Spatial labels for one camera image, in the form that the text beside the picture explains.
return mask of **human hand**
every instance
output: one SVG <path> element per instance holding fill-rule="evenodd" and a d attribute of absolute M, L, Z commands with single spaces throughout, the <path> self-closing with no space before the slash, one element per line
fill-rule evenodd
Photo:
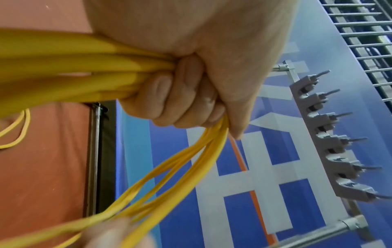
<path fill-rule="evenodd" d="M 80 239 L 67 248 L 120 248 L 123 239 L 134 228 L 128 218 L 105 221 L 83 231 Z M 147 235 L 135 248 L 156 248 L 156 243 Z"/>
<path fill-rule="evenodd" d="M 95 31 L 134 47 L 185 57 L 174 76 L 157 73 L 147 82 L 149 89 L 146 86 L 138 96 L 121 101 L 126 112 L 153 119 L 157 125 L 191 127 L 211 124 L 214 113 L 226 111 L 230 133 L 238 139 L 262 82 L 284 47 L 298 0 L 84 2 Z M 206 83 L 204 69 L 196 62 L 188 67 L 193 71 L 189 85 L 183 79 L 188 72 L 184 61 L 190 61 L 186 56 L 192 54 L 204 62 L 210 82 Z M 162 90 L 154 83 L 172 77 L 171 88 Z M 218 100 L 200 104 L 204 88 L 210 93 L 216 90 Z M 162 96 L 148 101 L 150 91 Z"/>

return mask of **yellow cable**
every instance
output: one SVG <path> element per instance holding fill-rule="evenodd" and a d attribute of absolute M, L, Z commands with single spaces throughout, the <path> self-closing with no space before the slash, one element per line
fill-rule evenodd
<path fill-rule="evenodd" d="M 0 132 L 0 136 L 13 129 L 25 116 L 21 134 L 11 145 L 19 143 L 29 126 L 29 107 L 51 101 L 96 102 L 127 98 L 138 92 L 151 73 L 173 71 L 174 68 L 175 59 L 169 56 L 135 49 L 100 36 L 0 29 L 0 118 L 25 109 L 12 125 Z M 90 76 L 64 75 L 72 72 L 95 73 Z M 124 216 L 140 223 L 121 246 L 134 247 L 194 189 L 214 165 L 227 139 L 228 127 L 229 122 L 225 117 L 206 129 L 194 145 L 154 168 L 104 212 L 0 241 L 0 248 L 28 247 Z M 194 165 L 174 186 L 149 201 L 184 164 L 199 153 Z M 152 190 L 128 206 L 147 181 L 164 172 L 167 174 Z M 79 237 L 80 234 L 57 247 L 67 247 Z"/>

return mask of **metal grid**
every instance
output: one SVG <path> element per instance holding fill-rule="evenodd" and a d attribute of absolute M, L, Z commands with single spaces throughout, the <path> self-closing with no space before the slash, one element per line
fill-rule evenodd
<path fill-rule="evenodd" d="M 392 6 L 387 0 L 320 0 L 392 112 Z"/>

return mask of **orange line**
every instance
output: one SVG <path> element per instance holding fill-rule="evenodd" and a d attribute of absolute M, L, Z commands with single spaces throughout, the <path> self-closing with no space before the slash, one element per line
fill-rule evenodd
<path fill-rule="evenodd" d="M 230 143 L 231 143 L 231 145 L 232 145 L 232 147 L 233 147 L 234 154 L 236 155 L 236 158 L 237 158 L 237 161 L 238 161 L 238 164 L 239 164 L 239 166 L 240 166 L 241 171 L 246 171 L 246 170 L 248 170 L 248 169 L 246 168 L 244 159 L 242 158 L 242 155 L 241 155 L 241 153 L 240 153 L 240 151 L 239 151 L 239 149 L 238 149 L 237 143 L 236 143 L 236 141 L 234 140 L 234 138 L 233 138 L 231 135 L 229 135 L 229 141 L 230 141 Z M 258 218 L 259 218 L 259 220 L 260 220 L 261 226 L 262 226 L 262 228 L 263 228 L 264 235 L 265 235 L 265 237 L 266 237 L 266 239 L 267 239 L 268 245 L 271 246 L 271 245 L 273 245 L 273 244 L 276 244 L 276 243 L 278 242 L 278 239 L 276 238 L 276 235 L 275 235 L 275 234 L 268 234 L 268 233 L 267 233 L 267 230 L 265 229 L 265 224 L 264 224 L 263 216 L 262 216 L 261 211 L 260 211 L 260 206 L 259 206 L 259 204 L 258 204 L 257 196 L 256 196 L 255 191 L 252 190 L 252 191 L 249 191 L 249 193 L 250 193 L 250 196 L 251 196 L 251 198 L 252 198 L 253 205 L 254 205 L 254 208 L 255 208 L 255 210 L 256 210 L 256 212 L 257 212 L 257 215 L 258 215 Z"/>

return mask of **yellow wire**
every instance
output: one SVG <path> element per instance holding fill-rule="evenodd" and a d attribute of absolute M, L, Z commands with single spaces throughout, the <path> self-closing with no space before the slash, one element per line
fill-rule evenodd
<path fill-rule="evenodd" d="M 173 71 L 174 68 L 175 60 L 169 56 L 128 47 L 100 36 L 0 29 L 0 118 L 25 109 L 13 124 L 0 132 L 0 136 L 13 129 L 25 116 L 21 134 L 11 145 L 19 143 L 29 126 L 29 107 L 51 101 L 96 102 L 127 98 L 139 91 L 151 73 Z M 72 72 L 95 74 L 78 77 L 61 75 Z M 154 168 L 104 212 L 0 241 L 0 248 L 28 247 L 124 216 L 131 217 L 132 222 L 140 222 L 121 246 L 134 247 L 194 189 L 214 165 L 227 139 L 228 127 L 229 122 L 225 117 L 206 129 L 195 144 Z M 200 156 L 194 165 L 174 186 L 149 201 L 198 153 Z M 146 182 L 164 172 L 167 174 L 153 189 L 128 206 Z M 57 247 L 67 247 L 79 237 L 80 234 Z"/>

